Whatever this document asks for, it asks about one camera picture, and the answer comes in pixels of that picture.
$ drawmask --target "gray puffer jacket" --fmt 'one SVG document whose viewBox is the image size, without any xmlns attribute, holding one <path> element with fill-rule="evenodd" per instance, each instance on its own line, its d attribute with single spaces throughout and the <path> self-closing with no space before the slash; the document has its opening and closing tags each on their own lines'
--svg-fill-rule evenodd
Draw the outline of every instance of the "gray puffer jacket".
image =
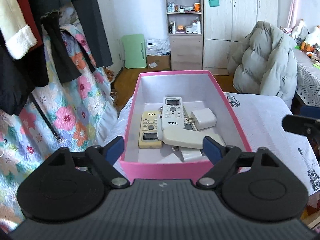
<svg viewBox="0 0 320 240">
<path fill-rule="evenodd" d="M 281 97 L 290 108 L 297 87 L 295 46 L 277 27 L 257 22 L 229 61 L 234 87 L 240 93 Z"/>
</svg>

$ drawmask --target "ribbed gray surface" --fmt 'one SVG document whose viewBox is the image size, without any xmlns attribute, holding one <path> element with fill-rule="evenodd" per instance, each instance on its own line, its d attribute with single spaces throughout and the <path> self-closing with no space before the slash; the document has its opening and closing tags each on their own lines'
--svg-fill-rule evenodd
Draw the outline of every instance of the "ribbed gray surface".
<svg viewBox="0 0 320 240">
<path fill-rule="evenodd" d="M 111 191 L 102 206 L 87 217 L 58 225 L 26 220 L 10 237 L 14 240 L 307 240 L 314 233 L 299 220 L 268 225 L 245 221 L 226 209 L 213 191 L 198 190 L 189 180 L 135 180 L 127 189 Z"/>
</svg>

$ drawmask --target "white goose plush toy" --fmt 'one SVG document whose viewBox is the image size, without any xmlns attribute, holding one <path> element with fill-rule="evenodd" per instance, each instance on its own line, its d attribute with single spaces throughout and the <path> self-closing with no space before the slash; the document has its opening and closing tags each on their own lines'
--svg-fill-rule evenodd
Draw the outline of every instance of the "white goose plush toy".
<svg viewBox="0 0 320 240">
<path fill-rule="evenodd" d="M 307 35 L 306 44 L 309 44 L 310 46 L 314 46 L 316 43 L 320 45 L 320 26 L 316 26 L 314 31 Z"/>
<path fill-rule="evenodd" d="M 298 38 L 300 33 L 301 33 L 301 30 L 302 30 L 302 27 L 303 26 L 306 26 L 305 23 L 304 23 L 304 20 L 301 19 L 300 22 L 299 22 L 299 25 L 298 26 L 295 26 L 295 28 L 293 29 L 292 33 L 291 33 L 291 37 L 292 38 Z"/>
</svg>

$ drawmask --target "pink box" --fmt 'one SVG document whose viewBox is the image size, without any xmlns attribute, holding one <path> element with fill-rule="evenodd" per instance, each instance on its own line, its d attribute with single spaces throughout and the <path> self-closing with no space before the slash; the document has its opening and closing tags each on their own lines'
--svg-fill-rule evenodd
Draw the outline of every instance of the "pink box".
<svg viewBox="0 0 320 240">
<path fill-rule="evenodd" d="M 134 179 L 192 179 L 195 182 L 212 168 L 207 158 L 198 162 L 157 164 L 172 153 L 168 145 L 162 149 L 139 149 L 142 113 L 161 107 L 164 96 L 181 97 L 189 115 L 193 110 L 210 108 L 217 117 L 217 124 L 212 129 L 221 135 L 226 145 L 251 152 L 235 113 L 209 71 L 141 73 L 125 131 L 125 151 L 120 159 L 131 182 Z"/>
</svg>

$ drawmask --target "pink curtain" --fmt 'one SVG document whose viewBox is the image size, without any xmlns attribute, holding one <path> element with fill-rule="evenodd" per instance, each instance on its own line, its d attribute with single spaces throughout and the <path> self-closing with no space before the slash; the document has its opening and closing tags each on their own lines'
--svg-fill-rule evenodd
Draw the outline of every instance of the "pink curtain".
<svg viewBox="0 0 320 240">
<path fill-rule="evenodd" d="M 296 25 L 299 3 L 300 3 L 300 0 L 291 1 L 289 17 L 287 21 L 287 28 L 293 28 Z"/>
</svg>

